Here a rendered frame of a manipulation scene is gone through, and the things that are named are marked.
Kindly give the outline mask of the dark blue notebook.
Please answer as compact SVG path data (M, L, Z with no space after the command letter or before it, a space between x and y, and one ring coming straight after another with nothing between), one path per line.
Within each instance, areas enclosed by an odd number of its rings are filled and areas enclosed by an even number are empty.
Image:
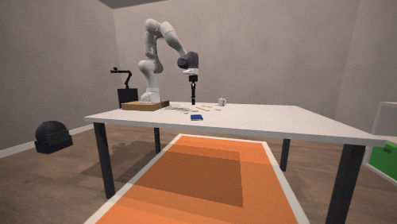
M200 118L202 118L202 119L200 119ZM203 117L201 114L191 114L191 120L192 121L200 121L200 120L203 120Z

